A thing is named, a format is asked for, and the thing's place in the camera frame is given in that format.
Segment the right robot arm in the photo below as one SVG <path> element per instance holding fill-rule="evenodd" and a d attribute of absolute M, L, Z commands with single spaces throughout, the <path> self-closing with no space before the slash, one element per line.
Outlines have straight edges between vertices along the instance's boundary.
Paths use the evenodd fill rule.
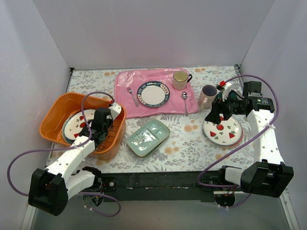
<path fill-rule="evenodd" d="M 223 166 L 217 178 L 218 187 L 228 190 L 237 185 L 245 193 L 279 197 L 294 176 L 294 170 L 287 166 L 279 152 L 273 122 L 275 103 L 261 93 L 261 82 L 244 83 L 242 99 L 233 98 L 234 90 L 228 82 L 222 81 L 216 88 L 222 97 L 215 99 L 205 121 L 215 125 L 227 121 L 232 115 L 245 115 L 253 138 L 254 162 L 243 170 Z"/>

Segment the white watermelon plate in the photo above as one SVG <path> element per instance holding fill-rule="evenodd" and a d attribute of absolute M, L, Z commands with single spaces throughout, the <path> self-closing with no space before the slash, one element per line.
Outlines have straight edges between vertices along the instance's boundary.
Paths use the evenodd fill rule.
<path fill-rule="evenodd" d="M 212 141 L 219 137 L 224 137 L 228 133 L 234 133 L 236 135 L 243 135 L 243 128 L 239 121 L 233 116 L 227 121 L 224 120 L 223 115 L 220 114 L 221 123 L 219 125 L 211 122 L 203 121 L 203 132 L 205 136 Z"/>
<path fill-rule="evenodd" d="M 62 133 L 66 139 L 75 140 L 78 134 L 86 126 L 85 119 L 90 125 L 91 120 L 94 119 L 95 109 L 84 110 L 84 115 L 82 111 L 77 112 L 71 116 L 63 125 Z"/>

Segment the cream plate dark red rim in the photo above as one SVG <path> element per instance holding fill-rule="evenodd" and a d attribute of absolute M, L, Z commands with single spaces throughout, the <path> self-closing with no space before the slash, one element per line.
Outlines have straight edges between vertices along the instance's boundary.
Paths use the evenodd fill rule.
<path fill-rule="evenodd" d="M 65 121 L 65 123 L 64 123 L 64 125 L 63 125 L 63 127 L 62 127 L 62 137 L 63 137 L 63 139 L 64 139 L 64 141 L 65 141 L 66 143 L 72 144 L 72 143 L 74 142 L 74 140 L 71 140 L 71 139 L 67 138 L 66 135 L 65 135 L 65 132 L 64 132 L 64 131 L 65 131 L 65 127 L 66 127 L 68 121 L 69 121 L 69 119 L 67 119 L 67 120 Z"/>

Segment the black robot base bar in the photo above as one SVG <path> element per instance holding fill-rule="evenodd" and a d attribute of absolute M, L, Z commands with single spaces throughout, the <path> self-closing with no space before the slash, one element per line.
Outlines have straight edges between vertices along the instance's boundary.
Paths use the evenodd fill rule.
<path fill-rule="evenodd" d="M 206 187 L 197 183 L 200 172 L 135 172 L 100 175 L 107 195 L 119 201 L 214 202 L 214 195 L 228 194 L 227 188 Z"/>

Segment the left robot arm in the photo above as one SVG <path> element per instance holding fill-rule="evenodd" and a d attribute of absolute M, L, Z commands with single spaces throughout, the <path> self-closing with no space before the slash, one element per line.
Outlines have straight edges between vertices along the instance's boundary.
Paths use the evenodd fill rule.
<path fill-rule="evenodd" d="M 107 137 L 108 129 L 117 117 L 113 107 L 98 108 L 90 126 L 85 126 L 71 149 L 65 151 L 45 169 L 36 169 L 31 178 L 28 203 L 54 216 L 62 213 L 68 200 L 83 189 L 96 192 L 102 180 L 93 169 L 81 170 L 73 175 L 77 166 L 95 151 Z"/>

